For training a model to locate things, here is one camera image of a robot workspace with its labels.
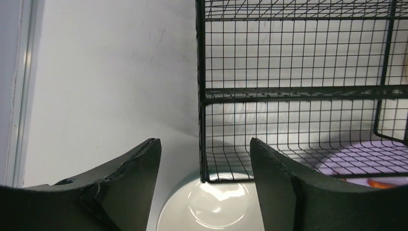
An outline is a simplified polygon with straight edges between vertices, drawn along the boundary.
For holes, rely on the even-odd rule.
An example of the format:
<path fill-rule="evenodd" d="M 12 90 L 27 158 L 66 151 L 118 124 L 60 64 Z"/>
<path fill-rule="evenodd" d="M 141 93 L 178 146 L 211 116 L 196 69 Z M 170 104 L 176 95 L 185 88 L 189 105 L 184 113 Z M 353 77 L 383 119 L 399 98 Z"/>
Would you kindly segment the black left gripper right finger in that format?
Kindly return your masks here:
<path fill-rule="evenodd" d="M 408 188 L 375 189 L 321 174 L 252 138 L 250 158 L 267 231 L 405 231 Z"/>

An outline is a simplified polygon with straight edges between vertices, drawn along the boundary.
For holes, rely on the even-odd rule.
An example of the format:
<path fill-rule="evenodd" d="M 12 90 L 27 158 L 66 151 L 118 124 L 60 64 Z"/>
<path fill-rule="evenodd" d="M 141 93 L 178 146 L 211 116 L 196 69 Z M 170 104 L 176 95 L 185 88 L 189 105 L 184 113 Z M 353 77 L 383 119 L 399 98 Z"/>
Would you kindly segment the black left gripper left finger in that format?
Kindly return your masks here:
<path fill-rule="evenodd" d="M 54 185 L 0 189 L 3 231 L 144 231 L 162 146 L 150 138 Z"/>

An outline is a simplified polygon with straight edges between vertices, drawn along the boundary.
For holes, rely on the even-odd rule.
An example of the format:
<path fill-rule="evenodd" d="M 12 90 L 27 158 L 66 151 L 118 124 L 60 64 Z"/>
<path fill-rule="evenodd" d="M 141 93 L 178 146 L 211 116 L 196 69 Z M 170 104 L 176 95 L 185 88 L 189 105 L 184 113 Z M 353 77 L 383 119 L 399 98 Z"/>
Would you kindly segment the white bowl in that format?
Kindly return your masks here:
<path fill-rule="evenodd" d="M 202 183 L 176 189 L 157 220 L 158 231 L 263 231 L 254 182 Z"/>

